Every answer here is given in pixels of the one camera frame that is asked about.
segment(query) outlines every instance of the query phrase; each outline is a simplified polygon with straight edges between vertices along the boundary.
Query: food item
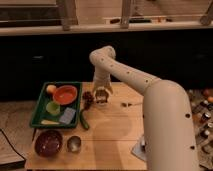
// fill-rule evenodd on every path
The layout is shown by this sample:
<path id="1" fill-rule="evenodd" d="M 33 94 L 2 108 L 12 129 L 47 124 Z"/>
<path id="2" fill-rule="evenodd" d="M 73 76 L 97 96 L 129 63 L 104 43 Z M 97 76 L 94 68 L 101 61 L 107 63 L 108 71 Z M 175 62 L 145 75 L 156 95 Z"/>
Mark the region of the food item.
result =
<path id="1" fill-rule="evenodd" d="M 89 124 L 85 120 L 83 112 L 85 110 L 89 110 L 89 108 L 91 107 L 91 105 L 94 103 L 94 97 L 93 97 L 93 95 L 92 95 L 92 93 L 90 91 L 86 91 L 86 92 L 84 92 L 82 98 L 84 100 L 84 107 L 80 111 L 79 119 L 80 119 L 80 122 L 81 122 L 81 125 L 83 126 L 83 128 L 86 129 L 86 130 L 88 130 L 89 129 Z"/>
<path id="2" fill-rule="evenodd" d="M 86 129 L 86 130 L 88 130 L 88 129 L 89 129 L 89 124 L 88 124 L 87 121 L 85 120 L 84 115 L 83 115 L 83 112 L 84 112 L 84 109 L 82 109 L 82 110 L 80 111 L 79 119 L 80 119 L 80 122 L 81 122 L 81 125 L 83 126 L 83 128 Z"/>
<path id="3" fill-rule="evenodd" d="M 209 96 L 207 100 L 209 103 L 213 103 L 213 96 Z"/>
<path id="4" fill-rule="evenodd" d="M 59 131 L 44 131 L 36 139 L 35 151 L 39 156 L 52 157 L 60 151 L 62 141 L 63 138 Z"/>
<path id="5" fill-rule="evenodd" d="M 42 124 L 42 125 L 58 125 L 59 122 L 49 121 L 49 120 L 43 119 L 43 120 L 41 121 L 41 124 Z"/>
<path id="6" fill-rule="evenodd" d="M 94 97 L 90 91 L 86 91 L 84 92 L 82 98 L 84 100 L 84 109 L 88 110 L 94 102 Z"/>
<path id="7" fill-rule="evenodd" d="M 47 94 L 50 94 L 50 95 L 53 94 L 55 92 L 56 88 L 57 87 L 53 84 L 48 85 L 46 88 Z"/>

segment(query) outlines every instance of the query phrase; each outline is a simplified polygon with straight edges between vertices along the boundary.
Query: cabinet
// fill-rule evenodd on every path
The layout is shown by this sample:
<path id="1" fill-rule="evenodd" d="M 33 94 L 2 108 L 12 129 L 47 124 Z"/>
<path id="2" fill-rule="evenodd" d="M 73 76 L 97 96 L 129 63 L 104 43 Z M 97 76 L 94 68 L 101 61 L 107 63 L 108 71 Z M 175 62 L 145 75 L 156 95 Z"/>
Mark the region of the cabinet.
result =
<path id="1" fill-rule="evenodd" d="M 44 81 L 92 81 L 89 53 L 104 45 L 116 60 L 185 88 L 213 86 L 212 29 L 7 36 L 0 38 L 0 99 L 36 99 Z"/>

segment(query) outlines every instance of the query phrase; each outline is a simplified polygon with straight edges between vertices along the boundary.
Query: red bowl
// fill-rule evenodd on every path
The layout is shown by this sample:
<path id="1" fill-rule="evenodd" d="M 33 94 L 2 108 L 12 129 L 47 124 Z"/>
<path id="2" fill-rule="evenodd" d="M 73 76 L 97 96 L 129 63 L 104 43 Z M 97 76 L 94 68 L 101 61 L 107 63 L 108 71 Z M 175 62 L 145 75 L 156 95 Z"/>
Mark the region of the red bowl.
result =
<path id="1" fill-rule="evenodd" d="M 64 85 L 55 90 L 53 100 L 60 105 L 68 105 L 77 98 L 77 88 L 72 85 Z"/>
<path id="2" fill-rule="evenodd" d="M 55 156 L 62 147 L 62 135 L 56 130 L 42 132 L 35 142 L 35 151 L 42 157 Z"/>

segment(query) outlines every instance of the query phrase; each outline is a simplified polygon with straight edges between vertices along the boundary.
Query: black cable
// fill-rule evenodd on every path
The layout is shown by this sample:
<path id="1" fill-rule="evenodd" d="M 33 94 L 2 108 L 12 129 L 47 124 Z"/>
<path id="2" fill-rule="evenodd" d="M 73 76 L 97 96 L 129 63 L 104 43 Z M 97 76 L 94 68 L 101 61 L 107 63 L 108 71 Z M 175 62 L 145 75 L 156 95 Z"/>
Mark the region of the black cable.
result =
<path id="1" fill-rule="evenodd" d="M 4 133 L 4 131 L 0 128 L 0 131 L 2 132 L 2 134 L 4 135 L 5 139 L 7 140 L 8 144 L 10 145 L 10 147 L 13 149 L 13 151 L 18 154 L 24 161 L 26 161 L 26 158 L 21 155 L 15 148 L 14 146 L 11 144 L 10 140 L 8 139 L 8 137 L 6 136 L 6 134 Z"/>

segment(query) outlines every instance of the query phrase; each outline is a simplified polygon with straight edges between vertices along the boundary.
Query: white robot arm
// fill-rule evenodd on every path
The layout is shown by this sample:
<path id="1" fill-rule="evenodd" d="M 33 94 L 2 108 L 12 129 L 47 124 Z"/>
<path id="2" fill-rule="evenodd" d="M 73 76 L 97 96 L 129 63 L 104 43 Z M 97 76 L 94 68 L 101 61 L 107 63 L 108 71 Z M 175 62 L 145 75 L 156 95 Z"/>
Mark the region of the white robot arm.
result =
<path id="1" fill-rule="evenodd" d="M 191 108 L 185 90 L 175 82 L 162 80 L 114 60 L 111 46 L 94 50 L 94 90 L 110 90 L 110 74 L 144 96 L 144 136 L 149 171 L 198 171 Z"/>

